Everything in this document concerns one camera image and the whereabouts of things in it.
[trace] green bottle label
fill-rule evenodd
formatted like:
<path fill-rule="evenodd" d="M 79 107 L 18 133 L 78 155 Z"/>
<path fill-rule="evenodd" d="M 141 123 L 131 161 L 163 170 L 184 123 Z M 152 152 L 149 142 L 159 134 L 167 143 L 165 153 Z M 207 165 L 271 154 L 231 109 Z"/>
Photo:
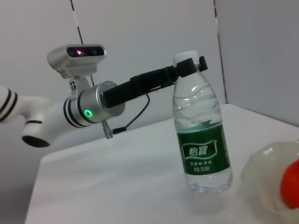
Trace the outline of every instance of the green bottle label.
<path fill-rule="evenodd" d="M 230 167 L 222 123 L 191 133 L 178 133 L 184 171 L 190 175 L 218 173 Z"/>

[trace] tomato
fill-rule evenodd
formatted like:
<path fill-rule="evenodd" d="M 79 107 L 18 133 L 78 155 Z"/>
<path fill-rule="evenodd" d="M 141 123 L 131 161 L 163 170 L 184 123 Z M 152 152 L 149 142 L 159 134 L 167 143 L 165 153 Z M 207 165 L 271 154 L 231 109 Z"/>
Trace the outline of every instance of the tomato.
<path fill-rule="evenodd" d="M 286 169 L 281 181 L 280 193 L 285 203 L 292 209 L 299 208 L 299 160 Z"/>

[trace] white robotic arm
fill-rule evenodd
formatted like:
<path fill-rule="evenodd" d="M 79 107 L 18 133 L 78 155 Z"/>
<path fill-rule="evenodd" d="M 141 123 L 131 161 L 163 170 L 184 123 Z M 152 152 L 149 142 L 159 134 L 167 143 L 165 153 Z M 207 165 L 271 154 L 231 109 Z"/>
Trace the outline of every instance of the white robotic arm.
<path fill-rule="evenodd" d="M 105 55 L 106 50 L 99 44 L 66 45 L 53 50 L 48 54 L 48 62 L 63 78 L 70 79 L 71 96 L 54 104 L 46 98 L 18 96 L 0 86 L 0 123 L 23 116 L 22 139 L 33 147 L 48 147 L 65 133 L 97 123 L 103 124 L 106 137 L 111 138 L 112 131 L 106 120 L 121 115 L 125 102 L 170 86 L 179 76 L 185 77 L 197 70 L 189 58 L 176 67 L 144 73 L 121 85 L 105 81 L 91 87 L 85 76 L 96 72 L 97 64 Z M 204 58 L 201 62 L 197 66 L 207 69 Z M 116 128 L 113 133 L 125 130 L 126 127 Z"/>

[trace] bottle cap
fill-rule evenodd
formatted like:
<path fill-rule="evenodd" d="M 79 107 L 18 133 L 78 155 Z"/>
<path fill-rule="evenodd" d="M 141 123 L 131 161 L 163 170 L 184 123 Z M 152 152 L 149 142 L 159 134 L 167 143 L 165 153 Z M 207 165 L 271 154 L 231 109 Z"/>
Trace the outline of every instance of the bottle cap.
<path fill-rule="evenodd" d="M 198 51 L 196 50 L 191 50 L 191 51 L 187 51 L 187 52 L 183 52 L 180 54 L 177 54 L 175 56 L 172 57 L 173 60 L 173 65 L 177 66 L 177 63 L 184 61 L 188 58 L 192 58 L 194 64 L 199 64 L 199 55 L 198 55 Z"/>

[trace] plastic water bottle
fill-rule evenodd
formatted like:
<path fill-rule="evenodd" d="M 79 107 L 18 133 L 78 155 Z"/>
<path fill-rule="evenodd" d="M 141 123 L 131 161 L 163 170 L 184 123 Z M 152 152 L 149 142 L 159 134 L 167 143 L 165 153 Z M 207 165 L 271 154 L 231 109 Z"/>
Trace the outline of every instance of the plastic water bottle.
<path fill-rule="evenodd" d="M 192 58 L 198 67 L 197 51 L 175 55 L 174 66 L 188 58 Z M 176 81 L 173 114 L 185 177 L 191 191 L 206 195 L 227 190 L 231 186 L 232 171 L 220 106 L 199 70 Z"/>

